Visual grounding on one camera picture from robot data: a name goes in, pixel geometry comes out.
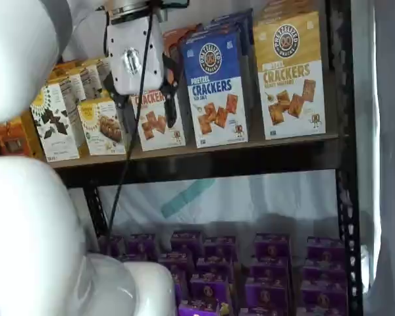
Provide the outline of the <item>white gripper block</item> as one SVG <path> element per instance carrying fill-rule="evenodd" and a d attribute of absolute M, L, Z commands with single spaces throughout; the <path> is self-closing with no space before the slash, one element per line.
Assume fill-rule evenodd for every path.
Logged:
<path fill-rule="evenodd" d="M 139 93 L 143 70 L 144 91 L 160 88 L 165 98 L 166 123 L 172 128 L 177 120 L 174 97 L 182 68 L 163 54 L 163 37 L 157 16 L 110 25 L 107 35 L 111 72 L 105 77 L 103 87 L 121 110 L 126 131 L 131 135 L 134 133 L 135 115 L 128 95 Z"/>

